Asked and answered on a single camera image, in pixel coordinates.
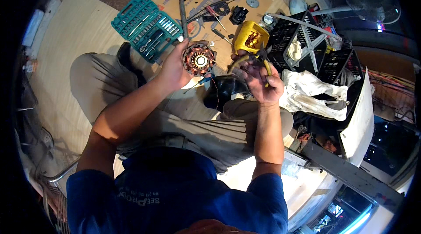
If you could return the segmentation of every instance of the teal tool case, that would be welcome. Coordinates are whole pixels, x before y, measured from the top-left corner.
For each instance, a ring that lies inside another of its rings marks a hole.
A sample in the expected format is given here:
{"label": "teal tool case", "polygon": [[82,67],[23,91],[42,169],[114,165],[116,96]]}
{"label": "teal tool case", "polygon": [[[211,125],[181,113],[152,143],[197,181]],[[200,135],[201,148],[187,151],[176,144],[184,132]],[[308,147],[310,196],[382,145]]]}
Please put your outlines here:
{"label": "teal tool case", "polygon": [[152,0],[130,0],[111,26],[150,63],[183,34],[182,27]]}

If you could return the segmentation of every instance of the hammer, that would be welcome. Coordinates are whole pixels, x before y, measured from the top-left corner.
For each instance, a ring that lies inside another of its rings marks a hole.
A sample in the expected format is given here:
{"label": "hammer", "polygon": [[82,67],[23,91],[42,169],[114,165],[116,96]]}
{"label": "hammer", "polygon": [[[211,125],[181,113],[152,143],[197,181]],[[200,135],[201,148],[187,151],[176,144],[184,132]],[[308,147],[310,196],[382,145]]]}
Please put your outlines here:
{"label": "hammer", "polygon": [[183,37],[184,39],[187,39],[189,38],[189,32],[187,31],[186,7],[184,6],[184,1],[186,0],[180,0],[180,16],[182,19]]}

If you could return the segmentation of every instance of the black-handled screwdriver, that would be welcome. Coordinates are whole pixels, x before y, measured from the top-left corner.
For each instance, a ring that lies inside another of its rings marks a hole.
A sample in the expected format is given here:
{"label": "black-handled screwdriver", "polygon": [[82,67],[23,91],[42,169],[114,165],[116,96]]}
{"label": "black-handled screwdriver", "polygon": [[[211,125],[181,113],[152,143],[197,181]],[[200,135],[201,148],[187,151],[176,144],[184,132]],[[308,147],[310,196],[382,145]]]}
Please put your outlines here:
{"label": "black-handled screwdriver", "polygon": [[228,43],[230,43],[231,45],[232,45],[232,43],[231,43],[231,41],[229,41],[221,32],[219,32],[218,30],[216,30],[216,29],[212,29],[212,32],[213,33],[215,33],[216,35],[218,35],[220,38],[222,38],[222,39],[224,39],[224,40],[226,40]]}

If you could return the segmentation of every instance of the hand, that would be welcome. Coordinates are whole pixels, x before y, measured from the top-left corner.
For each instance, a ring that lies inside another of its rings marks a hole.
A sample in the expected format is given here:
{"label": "hand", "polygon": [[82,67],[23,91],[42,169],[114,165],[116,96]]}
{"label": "hand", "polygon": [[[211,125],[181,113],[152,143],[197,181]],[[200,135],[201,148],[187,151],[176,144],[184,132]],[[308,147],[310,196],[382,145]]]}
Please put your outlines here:
{"label": "hand", "polygon": [[[233,54],[231,58],[237,60],[247,54],[245,50],[239,50],[238,55]],[[279,77],[279,73],[270,63],[272,76],[268,76],[263,65],[257,65],[256,61],[244,61],[240,63],[241,68],[234,68],[233,73],[245,79],[251,94],[260,104],[278,104],[279,98],[284,93],[284,83]]]}
{"label": "hand", "polygon": [[165,87],[168,88],[170,92],[174,92],[186,86],[193,78],[193,75],[189,74],[183,66],[183,52],[187,47],[197,43],[207,45],[209,42],[196,41],[189,43],[189,40],[185,39],[171,51],[162,65],[161,71],[157,77],[165,83]]}

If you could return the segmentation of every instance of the man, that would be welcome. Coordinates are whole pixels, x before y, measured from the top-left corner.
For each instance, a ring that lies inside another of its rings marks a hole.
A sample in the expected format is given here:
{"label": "man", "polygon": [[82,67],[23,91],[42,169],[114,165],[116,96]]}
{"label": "man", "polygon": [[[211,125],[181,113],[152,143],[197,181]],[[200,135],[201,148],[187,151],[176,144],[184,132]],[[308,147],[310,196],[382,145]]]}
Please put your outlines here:
{"label": "man", "polygon": [[[118,58],[88,53],[73,63],[71,90],[93,127],[67,181],[72,233],[286,233],[282,135],[291,130],[292,116],[279,108],[284,87],[278,72],[272,66],[269,77],[245,62],[236,74],[257,102],[229,101],[227,120],[182,120],[155,108],[192,79],[182,65],[188,46],[188,40],[177,45],[140,88],[136,74],[122,66],[127,50]],[[116,153],[126,160],[114,180]],[[216,179],[253,154],[247,192]]]}

